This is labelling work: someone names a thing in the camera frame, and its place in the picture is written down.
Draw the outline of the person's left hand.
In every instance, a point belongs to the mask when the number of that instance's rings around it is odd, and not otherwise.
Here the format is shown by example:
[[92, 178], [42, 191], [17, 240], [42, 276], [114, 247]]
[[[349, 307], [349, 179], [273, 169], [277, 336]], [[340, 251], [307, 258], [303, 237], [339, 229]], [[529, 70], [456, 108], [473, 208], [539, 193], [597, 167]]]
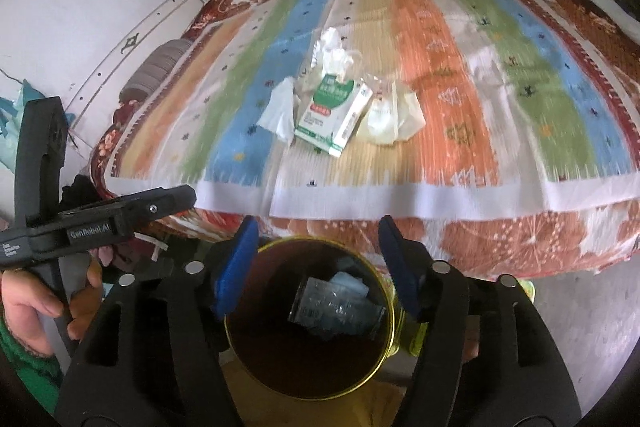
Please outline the person's left hand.
[[[71, 340], [81, 340], [98, 312], [102, 301], [102, 268], [93, 259], [87, 271], [86, 287], [70, 300], [72, 321], [67, 326]], [[57, 319], [64, 311], [63, 303], [38, 277], [24, 270], [6, 271], [1, 277], [4, 321], [13, 337], [36, 355], [52, 357], [49, 343], [38, 314]]]

